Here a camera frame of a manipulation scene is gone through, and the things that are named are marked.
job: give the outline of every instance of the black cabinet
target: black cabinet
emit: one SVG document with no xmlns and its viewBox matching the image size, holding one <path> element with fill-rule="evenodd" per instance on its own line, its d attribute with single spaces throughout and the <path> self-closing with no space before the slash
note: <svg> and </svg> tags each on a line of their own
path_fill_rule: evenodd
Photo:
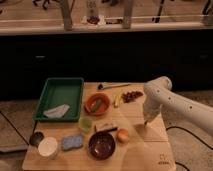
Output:
<svg viewBox="0 0 213 171">
<path fill-rule="evenodd" d="M 0 99 L 38 98 L 48 77 L 213 88 L 212 30 L 0 37 Z"/>
</svg>

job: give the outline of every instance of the spoon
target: spoon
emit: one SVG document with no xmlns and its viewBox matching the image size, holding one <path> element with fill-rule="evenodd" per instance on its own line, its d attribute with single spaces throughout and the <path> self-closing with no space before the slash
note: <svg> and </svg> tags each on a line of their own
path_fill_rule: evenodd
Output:
<svg viewBox="0 0 213 171">
<path fill-rule="evenodd" d="M 114 88 L 114 87 L 123 87 L 131 85 L 130 83 L 120 83 L 120 84 L 108 84 L 108 83 L 100 83 L 98 85 L 98 90 L 104 90 L 108 88 Z"/>
</svg>

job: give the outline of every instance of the onion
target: onion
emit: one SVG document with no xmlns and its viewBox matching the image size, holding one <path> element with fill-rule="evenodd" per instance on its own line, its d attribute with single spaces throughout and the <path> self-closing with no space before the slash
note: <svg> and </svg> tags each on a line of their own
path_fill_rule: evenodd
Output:
<svg viewBox="0 0 213 171">
<path fill-rule="evenodd" d="M 119 129 L 116 138 L 121 143 L 127 143 L 129 141 L 129 132 L 126 129 Z"/>
</svg>

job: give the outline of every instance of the green food item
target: green food item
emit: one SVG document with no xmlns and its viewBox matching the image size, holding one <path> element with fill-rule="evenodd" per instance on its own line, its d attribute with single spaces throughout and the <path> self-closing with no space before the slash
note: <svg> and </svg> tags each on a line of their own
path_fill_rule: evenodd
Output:
<svg viewBox="0 0 213 171">
<path fill-rule="evenodd" d="M 96 112 L 102 104 L 102 100 L 98 99 L 95 101 L 94 105 L 92 105 L 91 112 Z"/>
</svg>

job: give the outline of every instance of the blue sponge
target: blue sponge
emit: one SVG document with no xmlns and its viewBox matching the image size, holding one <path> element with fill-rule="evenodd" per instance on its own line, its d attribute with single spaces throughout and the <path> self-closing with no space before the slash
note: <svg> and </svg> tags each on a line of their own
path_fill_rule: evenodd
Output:
<svg viewBox="0 0 213 171">
<path fill-rule="evenodd" d="M 64 137 L 62 139 L 62 150 L 67 151 L 73 148 L 80 148 L 83 146 L 83 136 L 82 135 L 74 135 L 69 137 Z"/>
</svg>

